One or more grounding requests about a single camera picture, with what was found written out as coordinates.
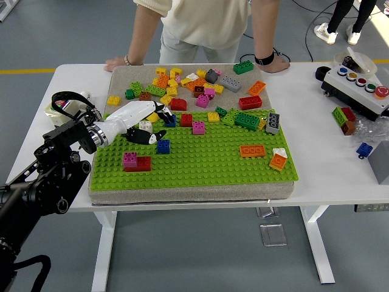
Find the person's right hand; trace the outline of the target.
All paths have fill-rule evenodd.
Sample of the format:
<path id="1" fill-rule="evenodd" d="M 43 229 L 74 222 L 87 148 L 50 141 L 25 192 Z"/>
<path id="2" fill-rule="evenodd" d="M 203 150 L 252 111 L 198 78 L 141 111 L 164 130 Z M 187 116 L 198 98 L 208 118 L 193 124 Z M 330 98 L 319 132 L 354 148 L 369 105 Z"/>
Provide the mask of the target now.
<path id="1" fill-rule="evenodd" d="M 123 56 L 118 56 L 112 59 L 105 61 L 104 70 L 107 72 L 112 72 L 118 66 L 126 66 L 126 61 Z"/>

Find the person's left hand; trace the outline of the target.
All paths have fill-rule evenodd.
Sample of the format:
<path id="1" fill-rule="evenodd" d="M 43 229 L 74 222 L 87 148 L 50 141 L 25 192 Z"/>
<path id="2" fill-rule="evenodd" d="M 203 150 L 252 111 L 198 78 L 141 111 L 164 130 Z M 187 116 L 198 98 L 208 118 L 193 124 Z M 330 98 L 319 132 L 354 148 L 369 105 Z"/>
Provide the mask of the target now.
<path id="1" fill-rule="evenodd" d="M 273 62 L 271 62 L 271 64 L 268 64 L 268 65 L 259 65 L 258 64 L 258 67 L 264 71 L 264 72 L 267 72 L 267 73 L 277 73 L 277 72 L 281 72 L 283 70 L 286 70 L 290 67 L 290 63 L 285 60 L 283 57 L 280 57 L 280 56 L 274 56 L 274 60 Z"/>

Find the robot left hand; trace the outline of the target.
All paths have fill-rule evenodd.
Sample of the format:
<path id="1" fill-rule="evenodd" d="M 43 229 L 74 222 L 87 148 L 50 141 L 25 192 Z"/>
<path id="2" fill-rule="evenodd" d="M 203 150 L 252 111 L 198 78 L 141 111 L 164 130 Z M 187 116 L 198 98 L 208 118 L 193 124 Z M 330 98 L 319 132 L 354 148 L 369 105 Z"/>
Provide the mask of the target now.
<path id="1" fill-rule="evenodd" d="M 165 130 L 150 133 L 133 127 L 152 113 L 157 113 L 165 123 L 174 122 L 170 110 L 163 103 L 136 100 L 112 113 L 105 121 L 94 122 L 88 127 L 88 132 L 98 147 L 109 146 L 120 134 L 124 134 L 127 141 L 135 144 L 154 144 L 167 133 Z"/>

